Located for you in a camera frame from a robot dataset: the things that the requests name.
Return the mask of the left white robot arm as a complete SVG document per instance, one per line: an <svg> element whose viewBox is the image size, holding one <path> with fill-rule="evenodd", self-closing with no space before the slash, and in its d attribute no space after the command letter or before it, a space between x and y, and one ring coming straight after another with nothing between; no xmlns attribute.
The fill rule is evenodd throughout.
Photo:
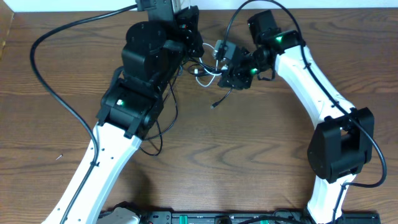
<svg viewBox="0 0 398 224"><path fill-rule="evenodd" d="M120 172L164 108L175 72L204 53L196 6L175 12L169 2L138 2L148 19L131 26L123 64L101 99L97 123L80 165L47 223L96 223Z"/></svg>

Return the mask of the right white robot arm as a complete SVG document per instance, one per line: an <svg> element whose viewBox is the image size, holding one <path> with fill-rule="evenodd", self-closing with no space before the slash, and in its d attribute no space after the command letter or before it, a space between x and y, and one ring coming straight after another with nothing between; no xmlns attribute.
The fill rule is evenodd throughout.
<svg viewBox="0 0 398 224"><path fill-rule="evenodd" d="M342 204L354 179L372 155L374 116L357 109L328 81L296 30L254 31L257 49L248 52L218 40L214 58L227 62L220 87L248 89L252 79L272 70L291 87L306 109L314 133L307 149L315 183L306 212L312 223L379 223L374 213L343 213Z"/></svg>

